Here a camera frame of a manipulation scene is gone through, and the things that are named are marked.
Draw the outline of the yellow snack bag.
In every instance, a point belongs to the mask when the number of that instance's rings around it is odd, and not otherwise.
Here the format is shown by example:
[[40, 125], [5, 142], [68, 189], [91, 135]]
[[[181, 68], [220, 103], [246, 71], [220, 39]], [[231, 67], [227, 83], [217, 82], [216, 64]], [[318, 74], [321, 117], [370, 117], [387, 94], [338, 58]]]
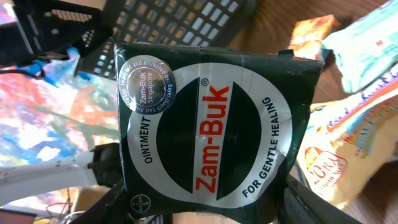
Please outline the yellow snack bag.
[[297, 163], [307, 186], [340, 210], [397, 160], [397, 67], [340, 101], [311, 106]]

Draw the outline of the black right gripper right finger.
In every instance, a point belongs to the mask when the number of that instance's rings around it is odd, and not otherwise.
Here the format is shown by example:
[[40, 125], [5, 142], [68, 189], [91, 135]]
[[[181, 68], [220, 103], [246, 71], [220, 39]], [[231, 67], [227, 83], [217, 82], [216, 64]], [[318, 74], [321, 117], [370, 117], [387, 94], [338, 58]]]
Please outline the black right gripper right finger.
[[287, 177], [287, 187], [277, 210], [276, 223], [361, 224], [323, 200], [291, 175]]

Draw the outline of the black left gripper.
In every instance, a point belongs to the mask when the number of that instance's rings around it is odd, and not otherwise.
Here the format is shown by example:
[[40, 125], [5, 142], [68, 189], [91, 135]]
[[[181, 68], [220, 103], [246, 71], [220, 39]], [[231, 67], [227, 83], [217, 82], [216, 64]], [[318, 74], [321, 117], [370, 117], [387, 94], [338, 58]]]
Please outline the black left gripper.
[[1, 66], [26, 66], [35, 60], [68, 60], [74, 47], [81, 57], [113, 33], [100, 9], [65, 1], [13, 2], [17, 21], [1, 25]]

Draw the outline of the small orange packet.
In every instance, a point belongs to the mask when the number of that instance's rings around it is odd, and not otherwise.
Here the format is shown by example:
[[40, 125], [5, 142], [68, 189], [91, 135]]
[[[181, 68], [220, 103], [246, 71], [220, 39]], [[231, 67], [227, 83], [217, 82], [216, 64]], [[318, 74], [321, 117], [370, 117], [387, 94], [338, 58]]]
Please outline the small orange packet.
[[288, 49], [300, 58], [324, 61], [328, 50], [323, 41], [340, 26], [333, 15], [316, 17], [295, 24]]

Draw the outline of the small green round-logo box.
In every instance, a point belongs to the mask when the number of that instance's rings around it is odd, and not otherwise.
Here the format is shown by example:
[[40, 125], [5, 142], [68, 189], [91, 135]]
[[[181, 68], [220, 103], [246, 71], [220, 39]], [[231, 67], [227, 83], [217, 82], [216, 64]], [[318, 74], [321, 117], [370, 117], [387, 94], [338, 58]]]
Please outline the small green round-logo box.
[[130, 215], [271, 222], [323, 63], [154, 44], [118, 44], [114, 62]]

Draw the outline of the teal snack pack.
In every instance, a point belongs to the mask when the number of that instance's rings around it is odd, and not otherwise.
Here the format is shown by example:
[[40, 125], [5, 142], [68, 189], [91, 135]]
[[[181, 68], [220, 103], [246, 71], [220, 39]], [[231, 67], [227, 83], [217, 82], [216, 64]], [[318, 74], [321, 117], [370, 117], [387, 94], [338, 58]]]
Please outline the teal snack pack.
[[368, 86], [397, 62], [397, 0], [330, 34], [323, 48], [335, 55], [344, 92]]

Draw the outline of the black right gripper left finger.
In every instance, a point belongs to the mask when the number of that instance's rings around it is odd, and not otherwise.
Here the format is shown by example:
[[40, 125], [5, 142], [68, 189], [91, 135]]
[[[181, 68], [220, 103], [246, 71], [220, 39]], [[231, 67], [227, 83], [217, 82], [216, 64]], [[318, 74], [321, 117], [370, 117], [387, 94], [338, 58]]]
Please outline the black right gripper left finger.
[[131, 219], [128, 215], [128, 198], [124, 180], [121, 179], [90, 209], [85, 211], [71, 224], [126, 224]]

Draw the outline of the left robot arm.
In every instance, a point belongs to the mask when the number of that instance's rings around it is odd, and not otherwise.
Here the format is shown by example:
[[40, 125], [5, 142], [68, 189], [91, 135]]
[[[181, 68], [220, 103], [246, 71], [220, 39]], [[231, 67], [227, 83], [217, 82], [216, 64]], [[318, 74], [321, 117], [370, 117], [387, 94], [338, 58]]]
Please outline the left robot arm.
[[[68, 1], [14, 1], [17, 21], [1, 26], [1, 73], [26, 80], [44, 80], [23, 70], [43, 61], [68, 60], [67, 50], [77, 48], [82, 57], [91, 56], [113, 38], [114, 16], [110, 9], [120, 2], [107, 1], [105, 9]], [[40, 164], [9, 167], [1, 171], [1, 205], [67, 187], [98, 184], [93, 151], [80, 156]]]

